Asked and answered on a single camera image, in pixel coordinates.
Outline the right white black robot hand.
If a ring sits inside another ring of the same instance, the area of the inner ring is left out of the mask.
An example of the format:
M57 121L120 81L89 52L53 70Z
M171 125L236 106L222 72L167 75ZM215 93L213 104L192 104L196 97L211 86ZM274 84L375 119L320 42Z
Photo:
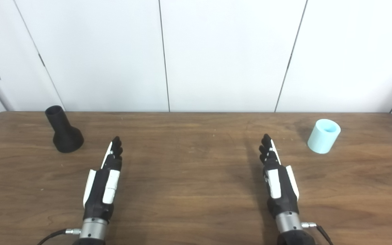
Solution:
M274 141L268 134L263 135L259 151L269 194L269 213L273 218L284 212L299 214L299 191L292 167L281 164Z

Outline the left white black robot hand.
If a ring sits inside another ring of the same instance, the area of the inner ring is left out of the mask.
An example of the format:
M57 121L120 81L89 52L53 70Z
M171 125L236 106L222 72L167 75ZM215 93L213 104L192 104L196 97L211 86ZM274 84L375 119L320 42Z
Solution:
M83 197L83 219L103 219L110 222L123 165L122 153L122 142L116 136L106 150L101 167L90 170Z

